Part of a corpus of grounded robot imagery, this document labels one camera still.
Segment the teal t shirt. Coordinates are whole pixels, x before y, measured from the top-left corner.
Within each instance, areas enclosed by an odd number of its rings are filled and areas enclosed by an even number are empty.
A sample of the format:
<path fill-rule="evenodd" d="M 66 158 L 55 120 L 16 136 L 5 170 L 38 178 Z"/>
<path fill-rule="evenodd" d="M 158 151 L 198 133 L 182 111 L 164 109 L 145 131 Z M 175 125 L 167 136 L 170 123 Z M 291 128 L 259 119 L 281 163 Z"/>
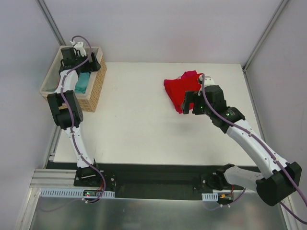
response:
<path fill-rule="evenodd" d="M 82 93 L 84 94 L 86 92 L 88 83 L 90 79 L 90 73 L 85 72 L 85 73 L 80 73 L 79 79 L 75 85 L 75 93 Z"/>

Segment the wicker laundry basket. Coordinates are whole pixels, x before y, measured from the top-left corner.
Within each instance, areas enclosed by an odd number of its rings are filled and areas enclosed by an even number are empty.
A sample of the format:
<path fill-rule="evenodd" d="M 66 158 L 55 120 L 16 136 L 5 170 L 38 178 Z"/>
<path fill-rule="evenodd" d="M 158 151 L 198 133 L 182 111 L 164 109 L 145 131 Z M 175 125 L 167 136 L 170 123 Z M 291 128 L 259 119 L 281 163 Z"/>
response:
<path fill-rule="evenodd" d="M 99 71 L 92 72 L 90 74 L 90 79 L 87 85 L 86 92 L 77 93 L 76 97 L 83 111 L 95 112 L 100 98 L 100 93 L 102 90 L 107 67 L 101 47 L 93 46 L 91 49 L 86 47 L 85 50 L 87 54 L 90 54 L 91 52 L 95 53 L 95 56 L 99 64 L 101 65 L 101 68 Z M 59 69 L 60 69 L 60 61 L 62 59 L 63 59 L 62 53 L 60 50 L 58 50 L 39 90 L 40 94 L 45 99 L 47 98 L 47 95 L 53 93 L 59 85 L 60 81 Z"/>

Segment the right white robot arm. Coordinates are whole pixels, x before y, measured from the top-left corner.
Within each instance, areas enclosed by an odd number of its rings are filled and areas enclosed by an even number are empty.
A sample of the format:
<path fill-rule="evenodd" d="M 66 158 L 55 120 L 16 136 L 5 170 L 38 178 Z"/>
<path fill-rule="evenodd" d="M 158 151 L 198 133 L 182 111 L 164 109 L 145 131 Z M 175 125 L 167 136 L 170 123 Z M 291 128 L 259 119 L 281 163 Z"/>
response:
<path fill-rule="evenodd" d="M 233 164 L 218 169 L 208 179 L 213 189 L 227 189 L 231 185 L 255 191 L 269 206 L 274 206 L 299 189 L 302 168 L 297 162 L 289 163 L 273 151 L 257 134 L 235 107 L 227 106 L 223 90 L 210 85 L 198 92 L 187 91 L 182 110 L 193 114 L 207 115 L 212 123 L 232 138 L 253 160 L 259 172 L 244 170 Z"/>

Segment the red t shirt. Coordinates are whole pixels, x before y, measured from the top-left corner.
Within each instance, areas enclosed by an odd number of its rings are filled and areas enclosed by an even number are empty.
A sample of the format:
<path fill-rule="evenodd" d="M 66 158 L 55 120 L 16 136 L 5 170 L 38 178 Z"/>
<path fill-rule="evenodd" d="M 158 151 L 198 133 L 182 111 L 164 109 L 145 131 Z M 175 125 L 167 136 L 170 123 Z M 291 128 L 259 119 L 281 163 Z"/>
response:
<path fill-rule="evenodd" d="M 198 83 L 198 77 L 201 74 L 202 73 L 197 73 L 185 79 L 164 80 L 165 91 L 179 114 L 182 114 L 181 105 L 184 100 L 185 92 L 198 91 L 200 89 L 201 86 Z"/>

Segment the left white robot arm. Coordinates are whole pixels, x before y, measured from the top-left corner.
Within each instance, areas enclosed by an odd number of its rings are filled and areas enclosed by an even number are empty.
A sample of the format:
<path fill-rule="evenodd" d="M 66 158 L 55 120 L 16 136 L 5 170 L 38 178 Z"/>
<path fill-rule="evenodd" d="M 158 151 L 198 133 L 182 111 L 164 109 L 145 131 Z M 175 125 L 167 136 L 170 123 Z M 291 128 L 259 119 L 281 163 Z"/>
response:
<path fill-rule="evenodd" d="M 57 88 L 47 96 L 52 117 L 68 136 L 77 160 L 74 186 L 104 186 L 104 180 L 98 172 L 93 154 L 87 149 L 83 139 L 81 124 L 83 111 L 75 94 L 75 86 L 81 73 L 92 73 L 100 69 L 94 53 L 90 61 L 82 43 L 64 47 L 61 50 L 60 80 Z"/>

